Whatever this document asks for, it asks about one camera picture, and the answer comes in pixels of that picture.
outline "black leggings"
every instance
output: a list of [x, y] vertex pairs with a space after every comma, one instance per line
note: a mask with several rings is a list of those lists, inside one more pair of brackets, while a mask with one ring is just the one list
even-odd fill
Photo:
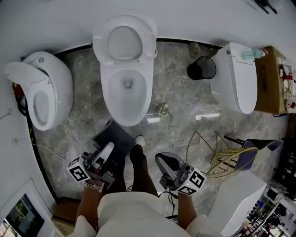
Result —
[[[142, 147], [140, 145], [135, 145], [130, 151], [129, 156], [134, 167], [134, 183], [131, 191], [149, 193], [158, 197], [156, 188], [148, 174], [147, 160]], [[114, 171], [115, 181], [109, 190], [104, 187], [102, 192], [103, 196], [109, 193], [126, 192], [123, 177], [124, 165], [125, 163], [119, 165]]]

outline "white shirt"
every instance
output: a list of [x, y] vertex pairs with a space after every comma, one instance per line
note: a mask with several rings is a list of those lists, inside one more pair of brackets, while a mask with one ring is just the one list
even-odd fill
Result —
[[[166, 219], [159, 198], [142, 192], [111, 193], [98, 206], [97, 237], [222, 237], [206, 215], [196, 217], [183, 230]], [[68, 237], [95, 237], [95, 230], [83, 216], [77, 218], [75, 230]]]

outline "red object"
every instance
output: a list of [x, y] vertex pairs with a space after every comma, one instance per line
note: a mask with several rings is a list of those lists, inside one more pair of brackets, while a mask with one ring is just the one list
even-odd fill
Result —
[[284, 80], [292, 80], [293, 79], [293, 75], [284, 75], [283, 76]]
[[18, 97], [23, 97], [24, 96], [23, 89], [19, 84], [13, 83], [12, 84], [12, 89], [13, 89], [13, 92], [14, 92], [14, 94], [16, 96], [18, 96]]

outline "toilet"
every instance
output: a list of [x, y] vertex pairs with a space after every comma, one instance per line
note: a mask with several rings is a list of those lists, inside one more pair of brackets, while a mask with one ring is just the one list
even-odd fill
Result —
[[216, 75], [209, 80], [215, 100], [224, 107], [249, 114], [257, 101], [257, 75], [254, 60], [243, 60], [241, 53], [252, 50], [230, 42], [212, 57]]
[[67, 119], [73, 105], [73, 79], [57, 57], [36, 52], [23, 62], [7, 64], [4, 72], [9, 80], [21, 85], [37, 129], [48, 130]]
[[94, 28], [92, 46], [100, 61], [103, 97], [111, 116], [134, 126], [151, 101], [157, 26], [132, 12], [119, 12]]

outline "power cord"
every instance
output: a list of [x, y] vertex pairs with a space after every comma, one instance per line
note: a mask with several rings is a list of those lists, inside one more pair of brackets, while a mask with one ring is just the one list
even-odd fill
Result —
[[57, 154], [56, 152], [52, 151], [51, 149], [49, 149], [49, 148], [46, 147], [46, 146], [43, 146], [43, 145], [37, 145], [37, 144], [34, 144], [34, 143], [19, 143], [19, 141], [18, 141], [17, 139], [13, 140], [13, 142], [18, 143], [18, 144], [31, 144], [31, 145], [34, 145], [34, 146], [43, 147], [43, 148], [45, 148], [46, 150], [50, 151], [51, 153], [55, 154], [56, 156], [60, 157], [61, 159], [63, 159], [63, 160], [66, 161], [67, 163], [70, 163], [70, 162], [67, 161], [64, 157], [62, 157], [61, 155], [59, 155], [59, 154]]
[[166, 103], [159, 104], [156, 107], [156, 112], [158, 115], [165, 117], [165, 118], [169, 116], [170, 123], [169, 123], [168, 129], [170, 130], [172, 128], [173, 118], [172, 118], [171, 113], [168, 110], [168, 104], [166, 104]]
[[173, 215], [174, 215], [174, 211], [175, 211], [175, 204], [174, 204], [174, 201], [173, 201], [173, 197], [174, 197], [175, 199], [178, 199], [178, 196], [177, 196], [176, 194], [172, 193], [171, 190], [169, 190], [169, 191], [164, 191], [164, 192], [162, 192], [161, 194], [158, 195], [158, 197], [160, 197], [160, 196], [161, 196], [162, 194], [164, 194], [164, 193], [168, 193], [168, 201], [169, 201], [170, 204], [172, 204], [172, 206], [173, 206], [173, 212], [172, 212], [172, 216], [173, 216]]
[[133, 185], [131, 184], [131, 185], [128, 186], [128, 188], [126, 189], [126, 191], [127, 192], [130, 192], [132, 188], [133, 188]]

